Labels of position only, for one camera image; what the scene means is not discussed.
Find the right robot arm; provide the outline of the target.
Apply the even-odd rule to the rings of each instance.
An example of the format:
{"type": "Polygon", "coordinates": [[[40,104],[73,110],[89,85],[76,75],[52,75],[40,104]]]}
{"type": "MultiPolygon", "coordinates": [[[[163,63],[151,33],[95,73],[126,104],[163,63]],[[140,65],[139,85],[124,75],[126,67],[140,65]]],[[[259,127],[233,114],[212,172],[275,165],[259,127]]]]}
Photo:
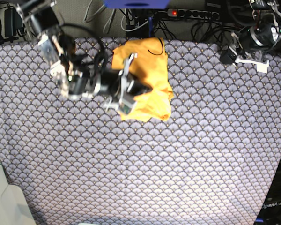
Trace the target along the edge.
{"type": "Polygon", "coordinates": [[[128,115],[136,106],[134,97],[152,91],[133,73],[130,66],[136,53],[123,60],[120,70],[107,69],[108,55],[100,38],[90,29],[74,23],[59,23],[52,7],[54,0],[29,0],[17,5],[16,11],[25,25],[31,25],[38,39],[50,74],[57,80],[62,96],[71,99],[106,96],[104,109],[114,109],[128,115]],[[99,51],[91,62],[87,56],[75,53],[74,39],[63,31],[73,27],[86,31],[99,44],[99,51]]]}

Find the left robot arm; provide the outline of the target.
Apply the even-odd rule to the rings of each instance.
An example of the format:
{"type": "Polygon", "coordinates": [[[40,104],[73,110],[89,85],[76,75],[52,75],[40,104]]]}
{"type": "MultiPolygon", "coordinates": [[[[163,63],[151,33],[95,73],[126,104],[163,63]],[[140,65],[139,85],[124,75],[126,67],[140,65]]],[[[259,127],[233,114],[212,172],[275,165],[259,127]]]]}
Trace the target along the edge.
{"type": "Polygon", "coordinates": [[[224,65],[251,63],[256,70],[267,73],[269,60],[265,55],[281,41],[281,0],[246,0],[252,19],[241,20],[233,11],[232,1],[226,1],[227,12],[234,22],[242,25],[232,32],[232,41],[220,55],[224,65]]]}

